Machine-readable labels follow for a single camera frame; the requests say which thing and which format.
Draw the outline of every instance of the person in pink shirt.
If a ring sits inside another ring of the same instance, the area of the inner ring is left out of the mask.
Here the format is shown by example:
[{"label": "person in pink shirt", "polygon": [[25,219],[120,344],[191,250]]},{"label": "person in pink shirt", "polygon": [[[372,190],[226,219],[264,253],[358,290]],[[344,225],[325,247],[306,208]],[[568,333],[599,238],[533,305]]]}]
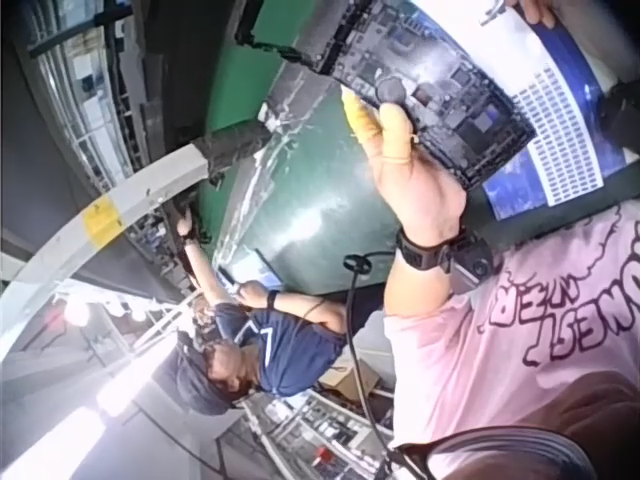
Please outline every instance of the person in pink shirt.
[{"label": "person in pink shirt", "polygon": [[[413,147],[403,110],[384,104],[377,120],[353,92],[343,102],[406,237],[424,249],[456,237],[466,194]],[[441,268],[396,254],[393,445],[420,445],[404,450],[418,478],[640,478],[640,201],[501,260],[456,296]]]}]

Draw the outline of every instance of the hand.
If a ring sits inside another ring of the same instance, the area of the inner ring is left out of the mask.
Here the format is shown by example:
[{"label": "hand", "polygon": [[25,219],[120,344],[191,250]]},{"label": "hand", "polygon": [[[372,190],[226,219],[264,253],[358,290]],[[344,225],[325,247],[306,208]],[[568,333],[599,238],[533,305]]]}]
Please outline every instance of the hand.
[{"label": "hand", "polygon": [[449,172],[412,148],[413,128],[402,108],[383,104],[378,123],[352,91],[344,89],[342,100],[376,187],[409,239],[430,247],[455,237],[466,193]]},{"label": "hand", "polygon": [[187,211],[184,213],[184,217],[178,220],[176,223],[176,230],[178,235],[184,237],[187,235],[191,229],[193,228],[193,219],[191,218],[191,210],[187,208]]},{"label": "hand", "polygon": [[251,308],[267,308],[269,291],[256,280],[245,282],[238,287],[238,300]]},{"label": "hand", "polygon": [[551,11],[552,0],[506,0],[507,5],[515,7],[518,3],[522,5],[524,18],[527,22],[535,25],[539,22],[547,28],[553,28],[556,24],[556,17]]}]

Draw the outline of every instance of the circuit board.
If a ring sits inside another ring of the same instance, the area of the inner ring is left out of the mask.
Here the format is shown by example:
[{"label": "circuit board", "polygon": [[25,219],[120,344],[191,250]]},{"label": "circuit board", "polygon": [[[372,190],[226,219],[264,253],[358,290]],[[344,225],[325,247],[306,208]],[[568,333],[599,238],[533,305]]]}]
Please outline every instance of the circuit board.
[{"label": "circuit board", "polygon": [[480,185],[534,137],[514,102],[422,10],[356,0],[313,70],[368,104],[405,109],[427,152],[466,189]]}]

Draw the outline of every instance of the hat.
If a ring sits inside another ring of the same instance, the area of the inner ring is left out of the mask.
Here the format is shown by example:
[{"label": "hat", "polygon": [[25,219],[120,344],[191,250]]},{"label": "hat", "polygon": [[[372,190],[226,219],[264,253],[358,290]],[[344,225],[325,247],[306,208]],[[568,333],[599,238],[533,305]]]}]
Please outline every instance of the hat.
[{"label": "hat", "polygon": [[182,399],[202,415],[222,415],[234,408],[226,392],[207,378],[204,356],[194,347],[189,335],[179,332],[176,386]]}]

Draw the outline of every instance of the cardboard box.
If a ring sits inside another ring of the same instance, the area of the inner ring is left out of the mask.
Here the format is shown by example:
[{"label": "cardboard box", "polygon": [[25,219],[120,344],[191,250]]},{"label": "cardboard box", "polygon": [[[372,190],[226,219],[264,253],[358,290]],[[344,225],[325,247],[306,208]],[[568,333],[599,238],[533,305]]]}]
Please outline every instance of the cardboard box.
[{"label": "cardboard box", "polygon": [[[358,363],[364,391],[369,396],[380,376],[364,360],[359,359]],[[336,363],[320,377],[320,384],[325,388],[337,390],[353,402],[360,402],[353,359],[349,354],[342,355],[336,360]]]}]

